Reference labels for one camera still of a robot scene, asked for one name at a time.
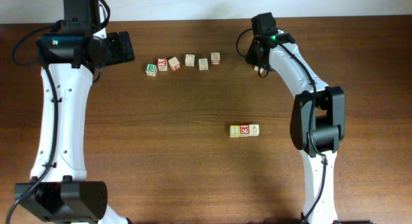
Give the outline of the beige blue-sided H block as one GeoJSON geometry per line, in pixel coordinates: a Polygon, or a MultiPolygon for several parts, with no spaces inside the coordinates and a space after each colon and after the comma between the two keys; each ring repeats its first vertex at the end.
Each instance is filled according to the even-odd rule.
{"type": "Polygon", "coordinates": [[[258,72],[260,72],[260,73],[263,73],[263,72],[265,71],[264,68],[260,68],[260,67],[258,67],[258,66],[254,66],[254,70],[255,70],[255,71],[258,71],[258,72]]]}

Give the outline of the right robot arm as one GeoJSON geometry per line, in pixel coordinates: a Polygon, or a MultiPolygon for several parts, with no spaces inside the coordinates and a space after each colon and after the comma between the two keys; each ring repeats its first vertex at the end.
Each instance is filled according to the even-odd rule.
{"type": "Polygon", "coordinates": [[[276,26],[271,13],[251,19],[247,63],[275,71],[294,97],[290,136],[303,160],[305,201],[301,223],[337,223],[334,165],[345,136],[345,94],[320,79],[303,59],[295,39],[276,26]]]}

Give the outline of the yellow letter I block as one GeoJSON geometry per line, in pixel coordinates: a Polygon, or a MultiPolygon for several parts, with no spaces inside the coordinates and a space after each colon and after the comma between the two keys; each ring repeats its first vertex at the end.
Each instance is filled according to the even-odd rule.
{"type": "Polygon", "coordinates": [[[240,137],[240,126],[239,125],[230,126],[229,135],[230,135],[231,138],[240,137]]]}

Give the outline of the beige gnome picture block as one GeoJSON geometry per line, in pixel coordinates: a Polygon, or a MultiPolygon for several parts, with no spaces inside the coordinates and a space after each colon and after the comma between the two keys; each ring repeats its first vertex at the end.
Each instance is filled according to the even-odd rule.
{"type": "Polygon", "coordinates": [[[259,124],[250,124],[249,125],[249,135],[250,136],[259,136],[259,124]]]}

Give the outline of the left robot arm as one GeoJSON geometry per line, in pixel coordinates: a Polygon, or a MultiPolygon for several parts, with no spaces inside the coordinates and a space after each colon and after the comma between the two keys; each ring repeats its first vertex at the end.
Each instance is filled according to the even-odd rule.
{"type": "Polygon", "coordinates": [[[127,32],[107,33],[105,0],[63,0],[62,20],[38,29],[43,109],[41,137],[28,183],[15,185],[15,206],[43,222],[128,223],[108,204],[102,181],[87,180],[86,103],[105,66],[133,61],[127,32]]]}

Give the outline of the red letter E block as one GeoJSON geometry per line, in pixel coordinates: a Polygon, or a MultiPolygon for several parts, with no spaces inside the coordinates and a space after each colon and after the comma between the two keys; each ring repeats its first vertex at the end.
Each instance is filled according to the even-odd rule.
{"type": "Polygon", "coordinates": [[[241,137],[248,137],[250,135],[250,126],[248,124],[241,124],[240,128],[240,136],[241,137]]]}

